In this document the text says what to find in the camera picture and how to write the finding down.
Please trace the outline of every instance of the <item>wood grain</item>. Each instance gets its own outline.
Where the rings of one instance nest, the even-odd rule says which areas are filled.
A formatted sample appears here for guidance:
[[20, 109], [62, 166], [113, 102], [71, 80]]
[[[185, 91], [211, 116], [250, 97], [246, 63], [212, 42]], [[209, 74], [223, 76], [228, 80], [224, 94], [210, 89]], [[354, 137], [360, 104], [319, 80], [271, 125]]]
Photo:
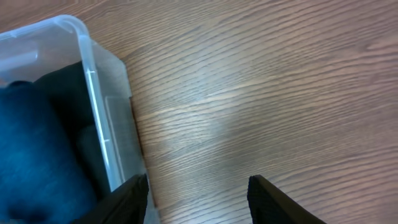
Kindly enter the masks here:
[[13, 7], [0, 30], [73, 14], [126, 63], [163, 223], [251, 223], [254, 174], [327, 223], [398, 219], [397, 1]]

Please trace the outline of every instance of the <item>wooden table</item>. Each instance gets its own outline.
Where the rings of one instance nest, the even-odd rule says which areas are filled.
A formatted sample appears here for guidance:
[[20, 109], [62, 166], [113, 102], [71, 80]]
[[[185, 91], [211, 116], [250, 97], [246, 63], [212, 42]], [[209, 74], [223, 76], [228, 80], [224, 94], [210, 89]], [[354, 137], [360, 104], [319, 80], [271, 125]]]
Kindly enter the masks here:
[[398, 220], [398, 2], [0, 3], [73, 14], [127, 66], [163, 223], [250, 223], [261, 174], [328, 223]]

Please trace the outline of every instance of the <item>blue fabric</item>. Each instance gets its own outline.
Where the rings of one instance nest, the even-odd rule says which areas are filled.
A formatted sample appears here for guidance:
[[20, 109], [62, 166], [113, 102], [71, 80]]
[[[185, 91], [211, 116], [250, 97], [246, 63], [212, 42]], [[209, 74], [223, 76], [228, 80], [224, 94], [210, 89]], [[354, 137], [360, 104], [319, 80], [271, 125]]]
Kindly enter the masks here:
[[68, 223], [96, 203], [46, 97], [31, 83], [0, 88], [0, 219]]

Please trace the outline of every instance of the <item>clear plastic bin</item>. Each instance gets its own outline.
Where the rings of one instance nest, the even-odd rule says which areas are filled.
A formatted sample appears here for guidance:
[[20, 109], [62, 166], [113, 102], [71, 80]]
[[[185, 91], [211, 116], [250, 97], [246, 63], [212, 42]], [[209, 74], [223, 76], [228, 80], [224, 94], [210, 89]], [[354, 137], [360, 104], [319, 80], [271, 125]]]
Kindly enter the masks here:
[[[146, 173], [132, 117], [126, 67], [76, 17], [61, 15], [0, 34], [0, 86], [34, 82], [82, 61], [111, 190]], [[149, 194], [145, 223], [159, 218]]]

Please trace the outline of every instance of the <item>translucent storage box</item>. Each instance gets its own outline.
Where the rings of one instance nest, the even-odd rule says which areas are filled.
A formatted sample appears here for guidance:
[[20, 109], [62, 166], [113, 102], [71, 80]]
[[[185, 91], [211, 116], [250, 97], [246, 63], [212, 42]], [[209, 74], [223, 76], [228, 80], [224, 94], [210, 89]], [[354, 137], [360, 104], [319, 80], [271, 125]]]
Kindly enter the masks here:
[[[111, 190], [146, 173], [132, 117], [126, 67], [91, 40], [81, 20], [61, 15], [0, 34], [0, 86], [82, 61]], [[145, 223], [158, 223], [149, 193]]]

